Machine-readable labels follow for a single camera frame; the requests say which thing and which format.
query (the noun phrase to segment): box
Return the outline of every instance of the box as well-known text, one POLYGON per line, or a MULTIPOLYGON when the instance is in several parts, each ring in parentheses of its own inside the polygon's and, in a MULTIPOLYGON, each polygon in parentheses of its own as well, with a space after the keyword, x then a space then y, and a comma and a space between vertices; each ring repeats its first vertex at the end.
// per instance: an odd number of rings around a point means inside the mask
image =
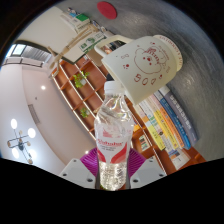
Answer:
POLYGON ((101 41, 104 38, 105 38, 105 36, 103 35, 103 33, 101 31, 99 31, 97 33, 92 33, 87 38, 85 38, 84 40, 81 40, 79 42, 78 46, 81 49, 81 51, 83 51, 84 53, 87 53, 88 51, 93 49, 94 46, 99 41, 101 41))

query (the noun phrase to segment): bottle cap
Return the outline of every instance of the bottle cap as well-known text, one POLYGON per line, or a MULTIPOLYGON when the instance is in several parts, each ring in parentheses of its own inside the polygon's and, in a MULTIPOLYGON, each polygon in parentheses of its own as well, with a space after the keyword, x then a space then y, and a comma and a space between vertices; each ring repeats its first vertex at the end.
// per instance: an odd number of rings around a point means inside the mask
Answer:
POLYGON ((123 85, 118 81, 106 81, 104 84, 105 93, 124 93, 123 85))

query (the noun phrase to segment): ceiling light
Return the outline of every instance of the ceiling light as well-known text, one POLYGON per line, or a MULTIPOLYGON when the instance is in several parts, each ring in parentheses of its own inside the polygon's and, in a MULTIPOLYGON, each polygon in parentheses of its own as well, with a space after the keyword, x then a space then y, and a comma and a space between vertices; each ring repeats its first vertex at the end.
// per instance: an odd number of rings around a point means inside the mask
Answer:
POLYGON ((12 127, 12 129, 16 129, 17 128, 17 121, 16 121, 16 119, 12 119, 11 120, 11 127, 12 127))
POLYGON ((33 128, 29 128, 28 135, 30 138, 34 138, 36 136, 36 131, 33 128))
POLYGON ((27 152, 27 150, 26 150, 26 144, 27 144, 27 146, 30 146, 31 144, 30 144, 29 141, 26 141, 26 142, 25 142, 25 141, 23 141, 23 140, 24 140, 25 137, 28 137, 28 136, 30 136, 30 138, 34 138, 35 135, 36 135, 35 130, 34 130, 33 128, 30 128, 30 129, 28 130, 28 135, 26 135, 26 136, 21 136, 23 132, 20 130, 20 131, 19 131, 19 137, 18 137, 17 134, 16 134, 16 130, 15 130, 15 129, 16 129, 16 126, 17 126, 17 122, 16 122, 15 119, 12 119, 12 121, 11 121, 11 126, 12 126, 12 128, 14 129, 15 138, 14 138, 14 139, 11 139, 11 140, 8 140, 8 141, 7 141, 7 145, 8 145, 9 148, 12 149, 12 154, 13 154, 13 156, 14 156, 16 159, 19 158, 19 151, 16 149, 16 147, 18 147, 19 150, 23 153, 23 155, 24 155, 26 161, 27 161, 29 164, 33 164, 32 156, 33 156, 34 158, 36 158, 36 152, 35 152, 34 150, 31 150, 31 152, 27 152))

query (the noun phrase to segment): wooden shelf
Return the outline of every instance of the wooden shelf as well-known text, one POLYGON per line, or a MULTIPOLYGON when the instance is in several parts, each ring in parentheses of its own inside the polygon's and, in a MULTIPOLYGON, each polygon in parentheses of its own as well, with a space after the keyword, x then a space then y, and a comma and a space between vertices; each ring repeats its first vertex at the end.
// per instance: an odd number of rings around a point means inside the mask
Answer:
POLYGON ((64 93, 65 97, 69 101, 70 105, 74 108, 76 105, 80 104, 82 100, 77 95, 73 87, 69 84, 67 85, 62 92, 64 93))
POLYGON ((77 62, 76 62, 76 65, 78 66, 78 68, 81 68, 83 65, 84 65, 84 63, 86 62, 87 60, 84 58, 84 57, 82 57, 82 58, 80 58, 77 62))
POLYGON ((80 71, 83 71, 85 68, 88 67, 88 65, 90 65, 91 61, 88 59, 85 61, 85 63, 79 68, 80 71))
POLYGON ((60 69, 58 74, 55 76, 55 80, 58 83, 59 87, 61 88, 66 82, 67 82, 67 77, 63 73, 63 71, 60 69))
POLYGON ((61 67, 62 69, 64 69, 64 72, 67 74, 70 80, 74 79, 73 75, 79 72, 79 69, 75 65, 69 63, 64 63, 63 65, 61 65, 61 67))
POLYGON ((64 85, 61 86, 60 90, 65 89, 69 85, 69 81, 67 80, 64 85))
MULTIPOLYGON (((64 99, 67 101, 71 110, 73 110, 74 116, 82 123, 88 134, 95 140, 94 120, 96 114, 94 110, 98 109, 105 98, 104 95, 104 83, 106 81, 105 76, 108 74, 106 68, 102 65, 99 68, 90 59, 85 60, 81 58, 76 64, 72 65, 68 62, 60 62, 60 71, 55 77, 54 81, 62 93, 64 99), (89 72, 87 76, 87 83, 81 87, 76 88, 74 85, 74 74, 81 71, 89 72), (81 108, 86 107, 90 110, 90 115, 87 118, 83 118, 80 114, 81 108)), ((125 99, 133 118, 136 120, 140 129, 133 133, 132 144, 139 153, 145 158, 155 156, 159 165, 164 172, 169 175, 176 172, 176 169, 170 160, 168 153, 165 150, 160 150, 155 142, 153 141, 145 123, 142 121, 140 116, 136 113, 131 101, 126 97, 125 99), (139 137, 144 135, 149 142, 149 148, 142 151, 139 137)), ((206 162, 205 159, 192 147, 189 150, 183 150, 191 159, 181 167, 183 169, 187 166, 206 162)))
POLYGON ((88 117, 83 118, 80 113, 80 110, 82 108, 86 108, 86 106, 83 103, 76 109, 76 113, 79 116, 79 118, 82 120, 82 122, 86 125, 86 127, 88 128, 88 131, 90 131, 92 128, 94 128, 95 118, 92 116, 92 114, 89 114, 88 117))

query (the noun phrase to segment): fluorescent light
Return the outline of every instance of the fluorescent light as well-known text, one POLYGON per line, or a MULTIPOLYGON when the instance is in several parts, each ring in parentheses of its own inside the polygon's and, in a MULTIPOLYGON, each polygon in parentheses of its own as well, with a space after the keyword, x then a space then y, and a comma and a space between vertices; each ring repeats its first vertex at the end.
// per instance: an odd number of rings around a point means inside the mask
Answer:
POLYGON ((16 129, 17 128, 17 121, 16 121, 16 119, 12 119, 11 120, 11 127, 12 127, 12 129, 16 129))
POLYGON ((36 131, 33 128, 29 128, 28 135, 30 138, 34 138, 36 136, 36 131))
POLYGON ((12 149, 12 154, 13 154, 13 156, 14 156, 16 159, 19 158, 19 152, 18 152, 18 150, 17 150, 16 148, 13 148, 13 149, 12 149))
POLYGON ((37 158, 37 153, 36 153, 35 150, 30 149, 30 150, 29 150, 29 153, 30 153, 30 155, 32 156, 32 159, 36 159, 36 158, 37 158))

